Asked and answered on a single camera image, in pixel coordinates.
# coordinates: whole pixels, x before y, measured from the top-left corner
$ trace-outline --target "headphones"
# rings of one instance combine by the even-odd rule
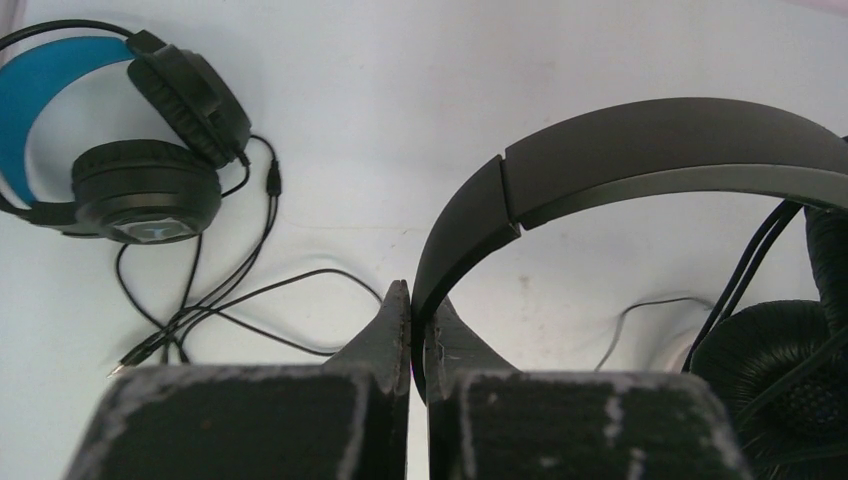
[[[806,205],[821,302],[770,302],[720,318],[715,329],[702,331],[691,371],[728,407],[760,478],[844,476],[848,143],[799,116],[748,102],[672,98],[599,110],[519,141],[472,175],[439,215],[418,264],[412,368],[422,399],[425,326],[488,254],[520,237],[522,228],[570,213],[693,191],[789,200],[770,218],[771,242]],[[761,261],[768,246],[759,248]]]
[[[0,51],[42,33],[103,30],[125,37],[72,37],[40,45],[0,68],[0,173],[29,208],[0,195],[0,210],[33,225],[74,237],[126,244],[171,243],[205,230],[221,206],[216,170],[244,149],[250,120],[202,56],[164,43],[147,31],[133,34],[90,20],[60,20],[27,27],[0,39]],[[159,140],[125,140],[96,146],[74,162],[74,201],[36,199],[25,169],[29,131],[65,87],[107,65],[129,61],[127,76],[188,146]]]

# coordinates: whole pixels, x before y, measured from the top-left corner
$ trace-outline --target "blue headband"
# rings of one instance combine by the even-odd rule
[[[82,76],[133,58],[118,38],[74,37],[28,50],[0,68],[0,174],[21,201],[31,205],[36,200],[25,152],[44,107]]]

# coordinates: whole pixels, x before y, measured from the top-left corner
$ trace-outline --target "logo on ear cup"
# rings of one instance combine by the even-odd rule
[[[116,225],[115,229],[139,243],[167,242],[197,233],[185,223],[171,217],[160,220],[128,222],[123,225]]]

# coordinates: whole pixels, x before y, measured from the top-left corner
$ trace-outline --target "white surface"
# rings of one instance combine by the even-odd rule
[[[597,108],[719,96],[848,133],[848,22],[771,0],[29,0],[23,21],[66,17],[147,28],[201,52],[276,144],[282,221],[245,290],[327,265],[381,290],[411,281],[430,226],[471,173],[523,136]],[[128,82],[106,80],[114,73],[63,93],[39,120],[30,166],[40,181],[67,172],[45,165],[69,168],[80,149],[104,139],[161,133],[151,110],[133,115],[138,98]],[[264,155],[255,145],[249,153]],[[225,183],[237,176],[226,171]],[[226,202],[206,236],[201,284],[247,250],[261,197],[255,182]],[[588,369],[616,314],[635,300],[682,290],[715,297],[774,204],[687,194],[582,212],[497,252],[452,298],[517,366]],[[801,227],[793,223],[778,242],[744,303],[815,297]],[[105,373],[150,329],[112,278],[114,244],[65,239],[7,216],[0,231],[0,479],[59,478],[109,385]],[[132,284],[157,312],[176,303],[171,292],[191,248],[130,251]],[[337,345],[371,318],[371,302],[325,278],[240,312]],[[607,367],[646,366],[681,316],[701,319],[678,307],[634,312]],[[316,361],[217,321],[198,329],[190,349],[206,362]],[[423,479],[425,419],[415,398],[412,415],[409,478]]]

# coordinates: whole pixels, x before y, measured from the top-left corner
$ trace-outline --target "ear cushion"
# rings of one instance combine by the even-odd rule
[[[692,373],[710,384],[731,418],[830,338],[824,310],[813,301],[755,305],[731,316],[704,339],[692,357]],[[834,358],[793,385],[745,425],[740,444],[763,459],[848,436],[848,372]],[[807,460],[763,469],[757,478],[840,478],[848,457]]]
[[[144,60],[136,59],[127,68],[127,75],[144,98],[183,142],[215,168],[221,168],[235,158],[204,126],[201,120]]]
[[[173,166],[217,178],[209,162],[179,145],[160,140],[124,140],[98,145],[77,158],[71,169],[71,178],[74,183],[79,183],[104,169],[128,162]]]

